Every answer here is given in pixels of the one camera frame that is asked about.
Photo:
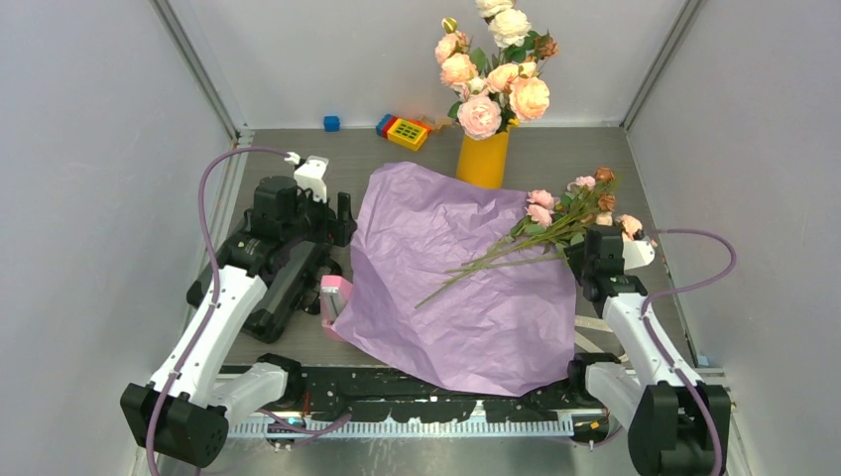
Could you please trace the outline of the pink flower bouquet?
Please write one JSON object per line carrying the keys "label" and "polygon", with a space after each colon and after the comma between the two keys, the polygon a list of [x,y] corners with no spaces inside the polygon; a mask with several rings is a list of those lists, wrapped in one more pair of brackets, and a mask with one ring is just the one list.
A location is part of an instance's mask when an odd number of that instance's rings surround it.
{"label": "pink flower bouquet", "polygon": [[450,278],[431,295],[422,299],[423,306],[456,282],[481,270],[494,267],[521,266],[538,259],[506,261],[505,256],[536,247],[544,248],[543,259],[564,259],[573,263],[573,252],[583,245],[587,230],[607,227],[619,233],[622,244],[638,244],[647,240],[642,222],[628,214],[616,215],[614,172],[599,167],[591,176],[574,179],[559,197],[543,189],[528,193],[526,215],[504,234],[486,253],[448,271]]}

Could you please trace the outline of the beige ribbon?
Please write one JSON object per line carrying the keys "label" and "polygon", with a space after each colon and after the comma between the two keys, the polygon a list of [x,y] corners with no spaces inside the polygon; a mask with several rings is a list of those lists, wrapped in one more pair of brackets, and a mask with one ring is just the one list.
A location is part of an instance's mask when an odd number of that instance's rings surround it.
{"label": "beige ribbon", "polygon": [[623,364],[629,357],[613,329],[602,319],[576,315],[574,342],[578,350],[589,353],[613,353]]}

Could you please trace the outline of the purple wrapping paper sheet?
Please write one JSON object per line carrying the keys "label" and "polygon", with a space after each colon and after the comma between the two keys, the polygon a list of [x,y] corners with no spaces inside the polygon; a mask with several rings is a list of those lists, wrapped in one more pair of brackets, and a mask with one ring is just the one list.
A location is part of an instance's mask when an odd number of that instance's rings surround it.
{"label": "purple wrapping paper sheet", "polygon": [[352,292],[334,331],[447,390],[519,397],[567,376],[576,282],[542,248],[458,281],[526,214],[522,191],[401,162],[369,179],[350,245]]}

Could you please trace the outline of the peach rose stem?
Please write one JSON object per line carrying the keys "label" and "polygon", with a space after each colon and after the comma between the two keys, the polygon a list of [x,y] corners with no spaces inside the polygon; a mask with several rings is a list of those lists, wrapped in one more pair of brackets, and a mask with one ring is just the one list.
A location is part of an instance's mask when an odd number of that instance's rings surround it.
{"label": "peach rose stem", "polygon": [[506,97],[506,104],[520,122],[542,118],[550,104],[550,91],[540,78],[535,61],[504,63],[486,77],[492,93]]}

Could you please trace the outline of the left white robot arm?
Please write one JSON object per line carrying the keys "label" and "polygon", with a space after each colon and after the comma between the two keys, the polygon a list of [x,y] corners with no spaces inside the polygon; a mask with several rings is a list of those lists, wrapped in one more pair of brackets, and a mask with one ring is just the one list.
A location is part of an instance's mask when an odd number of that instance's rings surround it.
{"label": "left white robot arm", "polygon": [[231,427],[274,404],[295,409],[304,396],[299,362],[268,353],[224,385],[216,380],[236,337],[277,341],[305,302],[329,253],[348,245],[356,230],[351,197],[330,200],[315,185],[283,176],[263,178],[252,206],[187,294],[195,309],[170,357],[144,385],[124,390],[120,406],[136,442],[197,469],[218,456]]}

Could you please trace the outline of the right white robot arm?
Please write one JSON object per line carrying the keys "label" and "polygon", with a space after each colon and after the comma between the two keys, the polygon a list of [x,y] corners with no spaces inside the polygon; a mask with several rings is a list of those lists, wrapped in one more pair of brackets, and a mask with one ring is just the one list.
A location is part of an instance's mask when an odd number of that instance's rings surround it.
{"label": "right white robot arm", "polygon": [[654,255],[645,238],[627,241],[614,226],[591,225],[566,250],[583,296],[619,338],[634,373],[610,353],[577,354],[567,367],[569,399],[601,404],[625,430],[641,475],[722,475],[731,400],[681,357],[659,323],[651,294],[630,270]]}

